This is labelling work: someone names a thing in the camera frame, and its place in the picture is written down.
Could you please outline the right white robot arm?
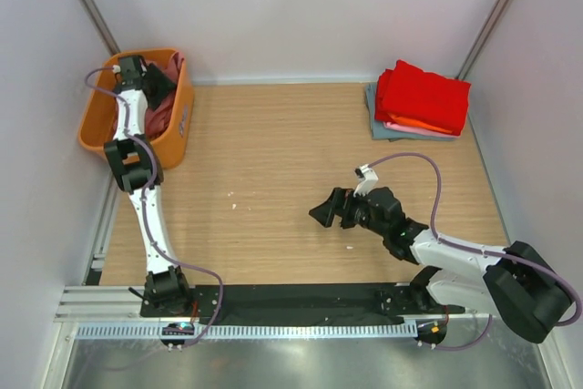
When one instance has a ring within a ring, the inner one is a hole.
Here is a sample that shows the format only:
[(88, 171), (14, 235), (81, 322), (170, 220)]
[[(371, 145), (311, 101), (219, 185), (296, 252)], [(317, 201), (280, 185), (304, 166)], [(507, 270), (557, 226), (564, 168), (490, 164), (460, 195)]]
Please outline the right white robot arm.
[(555, 327), (582, 314), (573, 288), (530, 245), (492, 247), (438, 237), (407, 217), (388, 188), (366, 195), (335, 188), (309, 214), (325, 228), (338, 220), (344, 229), (367, 229), (382, 237), (396, 259), (423, 266), (410, 291), (420, 312), (453, 305), (488, 313), (531, 343), (542, 343)]

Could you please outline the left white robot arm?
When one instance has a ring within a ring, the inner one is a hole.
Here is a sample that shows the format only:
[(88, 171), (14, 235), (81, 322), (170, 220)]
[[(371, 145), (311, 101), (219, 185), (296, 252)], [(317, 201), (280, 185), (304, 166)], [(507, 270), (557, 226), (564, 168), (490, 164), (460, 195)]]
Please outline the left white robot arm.
[(146, 136), (146, 113), (176, 88), (176, 84), (141, 55), (121, 56), (113, 66), (111, 91), (118, 116), (113, 138), (104, 152), (118, 185), (138, 218), (146, 254), (146, 279), (141, 293), (144, 316), (181, 316), (193, 304), (193, 294), (175, 261), (161, 206), (163, 168)]

